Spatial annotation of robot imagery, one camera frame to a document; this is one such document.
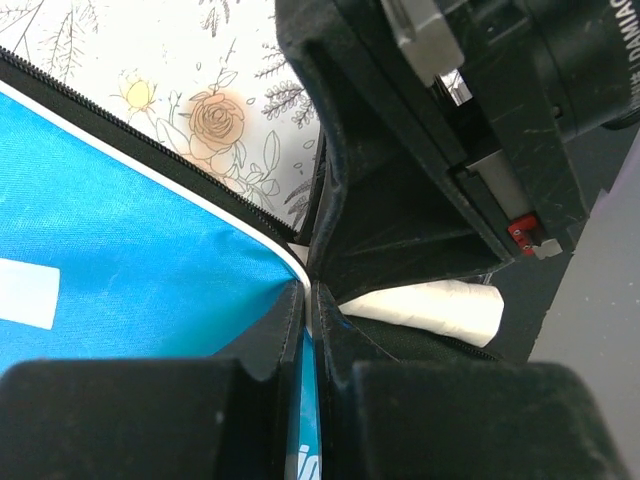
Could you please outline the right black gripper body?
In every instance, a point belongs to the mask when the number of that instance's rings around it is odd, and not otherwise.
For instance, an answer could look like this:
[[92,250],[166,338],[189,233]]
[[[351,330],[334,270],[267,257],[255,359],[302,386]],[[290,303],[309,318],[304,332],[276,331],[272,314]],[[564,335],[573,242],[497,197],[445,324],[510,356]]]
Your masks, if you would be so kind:
[[349,19],[463,196],[350,255],[572,251],[588,210],[565,146],[638,121],[638,3],[353,1]]

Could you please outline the blue sport racket cover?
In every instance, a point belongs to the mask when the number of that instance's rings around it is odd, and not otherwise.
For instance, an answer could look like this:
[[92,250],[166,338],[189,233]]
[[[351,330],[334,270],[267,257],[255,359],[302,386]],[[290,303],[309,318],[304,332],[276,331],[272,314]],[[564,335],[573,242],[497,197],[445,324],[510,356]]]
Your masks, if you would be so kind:
[[320,475],[313,285],[210,176],[1,56],[1,378],[28,361],[199,359],[305,292],[297,475]]

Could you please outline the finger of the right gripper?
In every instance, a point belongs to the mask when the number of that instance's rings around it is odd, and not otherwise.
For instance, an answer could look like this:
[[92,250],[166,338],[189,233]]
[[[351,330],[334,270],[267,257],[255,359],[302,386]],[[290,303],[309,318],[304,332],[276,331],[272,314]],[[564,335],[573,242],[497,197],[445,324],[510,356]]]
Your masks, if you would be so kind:
[[377,1],[279,1],[279,45],[318,113],[325,175],[309,272],[338,302],[511,260],[457,185],[460,142]]

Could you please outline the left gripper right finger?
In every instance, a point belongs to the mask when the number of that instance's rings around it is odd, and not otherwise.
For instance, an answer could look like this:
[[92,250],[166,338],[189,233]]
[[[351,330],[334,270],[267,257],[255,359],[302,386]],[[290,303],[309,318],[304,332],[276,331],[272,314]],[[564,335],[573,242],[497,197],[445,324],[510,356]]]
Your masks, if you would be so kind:
[[310,297],[324,479],[626,479],[584,382],[429,339],[395,355]]

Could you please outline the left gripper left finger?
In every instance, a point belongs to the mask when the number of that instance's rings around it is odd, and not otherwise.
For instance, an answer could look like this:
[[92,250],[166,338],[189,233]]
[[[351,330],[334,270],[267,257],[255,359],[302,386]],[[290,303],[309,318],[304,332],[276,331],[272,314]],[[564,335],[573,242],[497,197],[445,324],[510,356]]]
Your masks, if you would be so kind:
[[1,378],[5,479],[293,479],[305,292],[199,359],[28,361]]

